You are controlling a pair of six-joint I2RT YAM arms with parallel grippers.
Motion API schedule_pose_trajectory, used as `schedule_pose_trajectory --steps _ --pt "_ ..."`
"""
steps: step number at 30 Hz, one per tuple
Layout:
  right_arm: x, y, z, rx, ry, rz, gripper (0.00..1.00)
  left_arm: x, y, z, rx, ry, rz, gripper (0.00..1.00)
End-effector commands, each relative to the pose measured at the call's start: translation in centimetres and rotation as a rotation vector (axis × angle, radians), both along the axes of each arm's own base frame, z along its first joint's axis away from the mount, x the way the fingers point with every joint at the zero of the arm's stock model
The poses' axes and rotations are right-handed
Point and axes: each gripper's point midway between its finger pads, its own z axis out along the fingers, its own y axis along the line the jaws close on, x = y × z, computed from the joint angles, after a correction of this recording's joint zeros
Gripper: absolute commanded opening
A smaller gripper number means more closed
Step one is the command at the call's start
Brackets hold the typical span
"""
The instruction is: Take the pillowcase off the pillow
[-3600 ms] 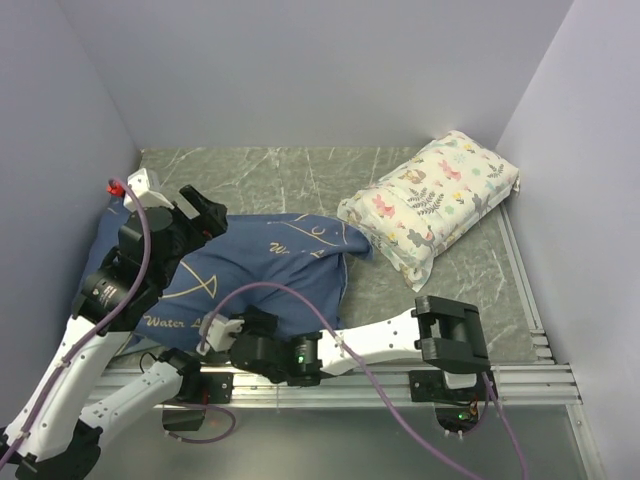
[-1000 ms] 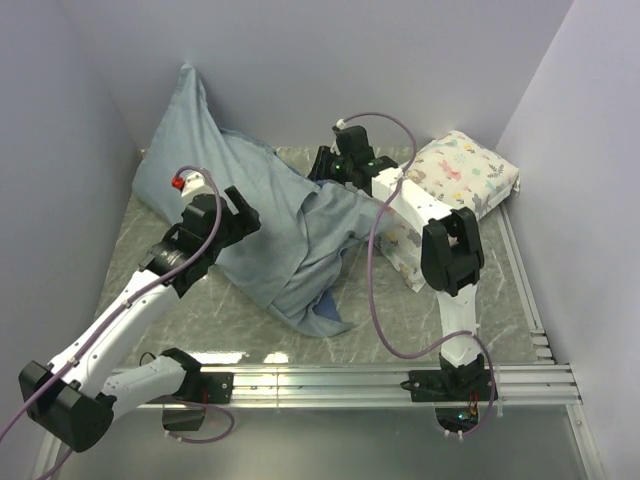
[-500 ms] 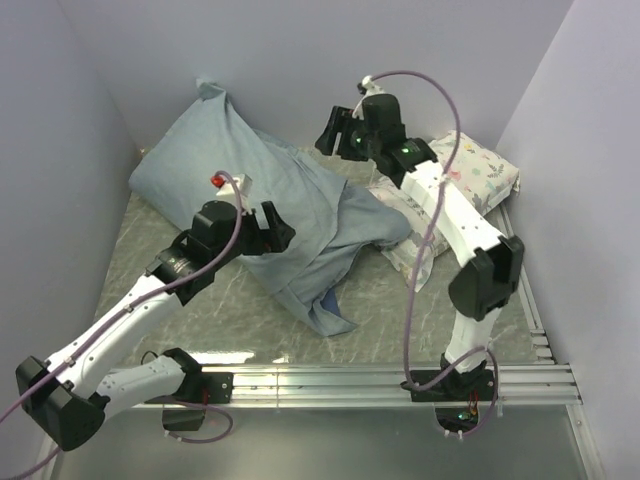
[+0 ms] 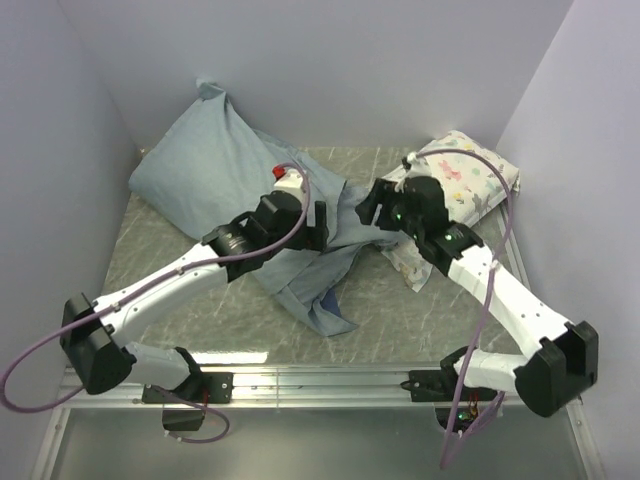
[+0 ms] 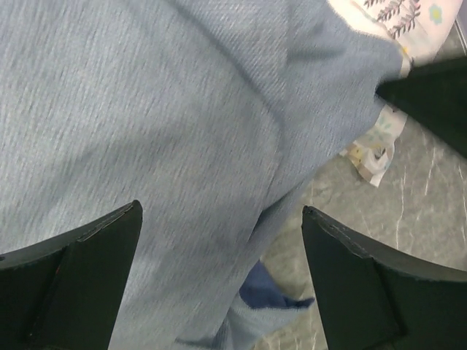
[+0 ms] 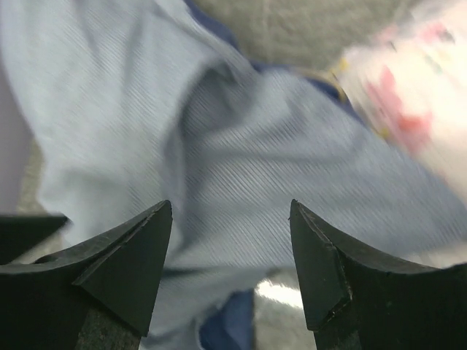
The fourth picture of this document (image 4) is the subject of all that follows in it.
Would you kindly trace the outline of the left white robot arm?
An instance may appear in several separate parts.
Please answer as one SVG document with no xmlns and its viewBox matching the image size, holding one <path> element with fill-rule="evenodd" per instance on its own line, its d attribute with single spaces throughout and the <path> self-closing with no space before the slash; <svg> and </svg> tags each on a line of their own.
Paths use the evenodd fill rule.
<svg viewBox="0 0 640 480">
<path fill-rule="evenodd" d="M 160 387 L 179 402 L 203 399 L 208 387 L 193 356 L 182 347 L 143 345 L 142 333 L 193 296 L 260 269 L 284 249 L 322 251 L 325 203 L 315 203 L 313 225 L 302 213 L 295 196 L 273 191 L 145 279 L 96 300 L 83 294 L 69 299 L 63 323 L 70 330 L 60 345 L 85 391 L 98 395 L 132 382 Z"/>
</svg>

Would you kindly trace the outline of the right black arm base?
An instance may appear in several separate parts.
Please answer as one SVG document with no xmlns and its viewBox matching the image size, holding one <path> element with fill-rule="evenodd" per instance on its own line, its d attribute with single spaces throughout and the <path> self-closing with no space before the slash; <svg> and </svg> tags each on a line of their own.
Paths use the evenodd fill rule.
<svg viewBox="0 0 640 480">
<path fill-rule="evenodd" d="M 463 359 L 467 348 L 462 347 L 440 361 L 440 369 L 410 370 L 408 379 L 400 387 L 408 391 L 412 402 L 443 403 L 454 397 L 458 376 L 454 364 Z M 453 432 L 466 432 L 480 414 L 478 402 L 490 402 L 497 396 L 487 388 L 462 388 L 460 405 L 454 418 Z"/>
</svg>

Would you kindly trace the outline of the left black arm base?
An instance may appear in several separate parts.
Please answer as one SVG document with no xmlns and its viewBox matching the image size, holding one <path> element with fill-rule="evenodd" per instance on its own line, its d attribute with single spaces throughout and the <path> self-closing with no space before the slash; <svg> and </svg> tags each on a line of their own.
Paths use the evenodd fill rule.
<svg viewBox="0 0 640 480">
<path fill-rule="evenodd" d="M 186 387 L 170 391 L 170 394 L 206 407 L 227 405 L 232 399 L 233 380 L 231 372 L 205 372 L 198 382 L 189 381 Z M 141 401 L 145 405 L 163 407 L 162 425 L 170 433 L 195 433 L 207 416 L 205 411 L 174 401 L 154 386 L 143 388 Z"/>
</svg>

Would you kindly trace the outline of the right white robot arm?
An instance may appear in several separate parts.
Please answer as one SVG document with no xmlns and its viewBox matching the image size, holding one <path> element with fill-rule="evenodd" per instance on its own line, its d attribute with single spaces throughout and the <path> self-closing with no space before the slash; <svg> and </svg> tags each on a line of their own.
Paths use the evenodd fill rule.
<svg viewBox="0 0 640 480">
<path fill-rule="evenodd" d="M 365 225 L 409 236 L 421 257 L 486 304 L 518 345 L 517 355 L 498 354 L 471 340 L 441 361 L 435 394 L 460 400 L 474 391 L 483 397 L 491 391 L 514 393 L 547 418 L 596 384 L 596 330 L 545 305 L 494 258 L 480 236 L 452 221 L 438 180 L 377 179 L 355 211 Z"/>
</svg>

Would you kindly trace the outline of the blue pillowcase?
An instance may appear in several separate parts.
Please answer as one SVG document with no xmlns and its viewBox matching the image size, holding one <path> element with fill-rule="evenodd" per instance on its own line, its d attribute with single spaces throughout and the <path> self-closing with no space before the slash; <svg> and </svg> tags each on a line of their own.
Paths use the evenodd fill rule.
<svg viewBox="0 0 640 480">
<path fill-rule="evenodd" d="M 366 188 L 321 166 L 309 154 L 251 128 L 226 92 L 199 79 L 197 100 L 142 159 L 130 190 L 174 226 L 199 240 L 215 227 L 256 208 L 272 190 L 273 168 L 296 163 L 311 184 L 311 200 L 327 208 L 324 252 L 284 250 L 254 272 L 260 285 L 296 320 L 331 337 L 356 329 L 337 311 L 334 286 L 367 244 L 393 245 L 398 232 L 364 225 L 356 206 Z"/>
</svg>

